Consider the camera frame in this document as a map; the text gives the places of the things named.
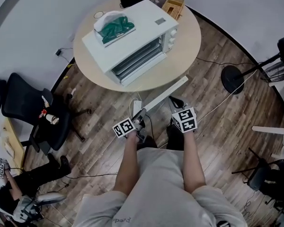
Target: black chair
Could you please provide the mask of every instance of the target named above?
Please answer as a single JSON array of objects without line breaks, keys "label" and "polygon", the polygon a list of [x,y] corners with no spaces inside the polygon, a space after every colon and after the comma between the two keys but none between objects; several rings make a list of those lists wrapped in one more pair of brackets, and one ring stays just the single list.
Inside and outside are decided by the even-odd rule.
[{"label": "black chair", "polygon": [[[51,124],[45,117],[39,119],[44,109],[42,96],[50,105],[46,108],[48,114],[59,118],[56,125]],[[53,95],[48,89],[36,90],[16,73],[12,73],[7,82],[0,80],[0,108],[3,116],[34,126],[26,145],[33,145],[37,152],[41,149],[46,155],[50,148],[58,150],[62,146],[70,129],[83,142],[85,139],[75,130],[71,121],[83,113],[91,114],[90,109],[72,113],[62,96]]]},{"label": "black chair", "polygon": [[251,148],[248,148],[248,149],[259,160],[258,165],[256,167],[253,167],[253,168],[232,172],[231,174],[236,174],[236,173],[244,174],[244,172],[254,170],[250,177],[247,177],[244,174],[244,176],[246,176],[248,178],[247,182],[244,182],[244,183],[247,183],[247,185],[251,189],[253,189],[254,191],[258,191],[260,189],[261,185],[265,182],[265,179],[266,179],[266,177],[268,176],[268,174],[271,170],[270,165],[276,164],[279,167],[279,169],[283,171],[284,170],[284,160],[277,160],[277,161],[274,161],[274,162],[271,162],[271,163],[267,163],[264,158],[260,158]]}]

